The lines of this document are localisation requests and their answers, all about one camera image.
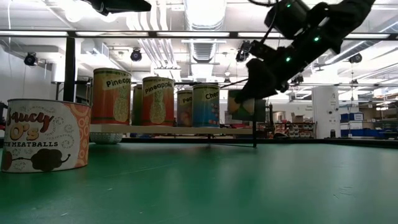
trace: ceiling duct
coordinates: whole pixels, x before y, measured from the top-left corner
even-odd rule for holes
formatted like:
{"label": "ceiling duct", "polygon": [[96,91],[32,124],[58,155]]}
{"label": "ceiling duct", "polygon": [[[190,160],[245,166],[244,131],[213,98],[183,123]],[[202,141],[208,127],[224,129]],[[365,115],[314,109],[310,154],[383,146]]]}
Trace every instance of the ceiling duct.
{"label": "ceiling duct", "polygon": [[[379,33],[396,33],[398,32],[398,15],[394,16],[392,19],[389,19],[388,21],[384,22],[380,26],[378,26],[376,29],[373,30],[373,32],[379,32]],[[344,45],[341,48],[341,53],[338,55],[333,55],[332,53],[328,55],[327,57],[324,58],[325,64],[334,64],[336,62],[340,62],[346,58],[349,58],[351,56],[356,55],[362,50],[365,50],[369,47],[372,47],[373,45],[379,43],[381,40],[366,40],[366,41],[361,41],[360,43],[357,42],[351,42],[347,45]]]}
{"label": "ceiling duct", "polygon": [[[222,29],[225,18],[226,0],[184,0],[184,7],[187,30],[219,31]],[[198,63],[211,62],[215,56],[216,48],[217,44],[214,43],[190,43],[192,59]]]}

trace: ceiling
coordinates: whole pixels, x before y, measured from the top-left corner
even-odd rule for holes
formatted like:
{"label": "ceiling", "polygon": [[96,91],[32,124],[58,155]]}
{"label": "ceiling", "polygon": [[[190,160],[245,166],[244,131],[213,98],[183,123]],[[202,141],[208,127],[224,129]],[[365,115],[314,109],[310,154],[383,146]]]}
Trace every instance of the ceiling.
{"label": "ceiling", "polygon": [[[186,30],[184,5],[181,0],[164,0],[167,8],[165,18],[170,30]],[[317,4],[318,0],[304,0],[310,7]],[[113,22],[105,22],[99,15],[83,13],[78,22],[71,22],[66,18],[67,9],[58,0],[0,0],[0,29],[27,29],[27,30],[129,30],[126,24],[128,14],[119,15]],[[338,1],[326,1],[330,4]],[[216,13],[211,11],[208,6],[209,14]],[[227,0],[224,23],[222,30],[225,31],[249,31],[265,32],[267,27],[263,24],[268,8],[255,6],[246,0]],[[380,32],[386,25],[398,22],[398,0],[377,0],[370,15],[365,22],[355,32]],[[146,13],[149,24],[150,13]],[[77,40],[80,45],[84,40]],[[142,49],[142,60],[132,62],[129,58],[132,49],[142,47],[137,39],[95,39],[95,46],[102,43],[109,47],[109,57],[111,62],[99,60],[94,55],[82,52],[77,56],[79,63],[79,76],[91,76],[94,68],[113,64],[119,68],[133,71],[133,79],[140,81],[142,78],[151,75],[152,62]],[[38,57],[49,63],[57,63],[63,60],[65,55],[65,39],[63,38],[8,38],[0,39],[0,44],[10,44],[10,50],[14,54],[25,55],[32,49],[37,49]],[[225,73],[228,72],[231,81],[240,80],[248,76],[245,63],[237,63],[235,56],[242,40],[225,40],[223,44],[218,44],[215,52],[215,59],[212,69],[212,80],[222,82]],[[289,40],[267,40],[266,44],[276,48],[278,46],[289,45]],[[342,51],[361,44],[360,41],[345,41]],[[182,39],[171,39],[174,57],[180,67],[180,77],[188,80],[191,74],[189,44],[183,44]],[[342,60],[333,65],[324,66],[321,69],[308,67],[302,74],[306,83],[349,83],[352,78],[360,78],[360,83],[395,83],[398,77],[398,69],[395,63],[398,56],[398,41],[384,41],[376,43],[361,51],[363,61],[354,65]],[[331,57],[331,53],[326,52],[322,58]],[[362,88],[358,94],[366,94],[374,88]],[[297,87],[288,91],[288,94],[308,99],[311,94],[309,87]]]}

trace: wooden board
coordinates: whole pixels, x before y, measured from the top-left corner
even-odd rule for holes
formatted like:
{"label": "wooden board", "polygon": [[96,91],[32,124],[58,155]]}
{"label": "wooden board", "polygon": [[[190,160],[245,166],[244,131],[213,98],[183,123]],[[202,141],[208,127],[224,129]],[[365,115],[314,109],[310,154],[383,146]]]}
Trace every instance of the wooden board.
{"label": "wooden board", "polygon": [[142,133],[142,134],[252,134],[252,129],[231,128],[179,128],[167,126],[129,126],[118,124],[92,124],[93,133]]}

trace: green table surface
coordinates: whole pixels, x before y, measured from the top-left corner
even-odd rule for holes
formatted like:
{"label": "green table surface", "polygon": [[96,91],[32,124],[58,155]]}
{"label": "green table surface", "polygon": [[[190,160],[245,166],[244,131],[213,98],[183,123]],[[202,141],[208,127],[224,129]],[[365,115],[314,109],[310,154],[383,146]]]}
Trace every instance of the green table surface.
{"label": "green table surface", "polygon": [[0,173],[0,223],[397,223],[398,151],[90,145],[87,167]]}

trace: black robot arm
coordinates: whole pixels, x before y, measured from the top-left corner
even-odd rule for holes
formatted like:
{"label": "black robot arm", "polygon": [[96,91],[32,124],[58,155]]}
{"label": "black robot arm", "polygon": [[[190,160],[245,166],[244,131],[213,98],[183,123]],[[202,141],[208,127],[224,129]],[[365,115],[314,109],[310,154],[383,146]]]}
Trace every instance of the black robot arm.
{"label": "black robot arm", "polygon": [[302,0],[282,0],[269,11],[266,25],[288,39],[287,47],[273,49],[253,41],[250,54],[256,56],[246,66],[249,78],[235,101],[263,99],[289,88],[287,80],[302,72],[328,49],[340,52],[343,39],[359,27],[371,11],[375,0],[343,0],[328,5],[321,2],[309,9]]}

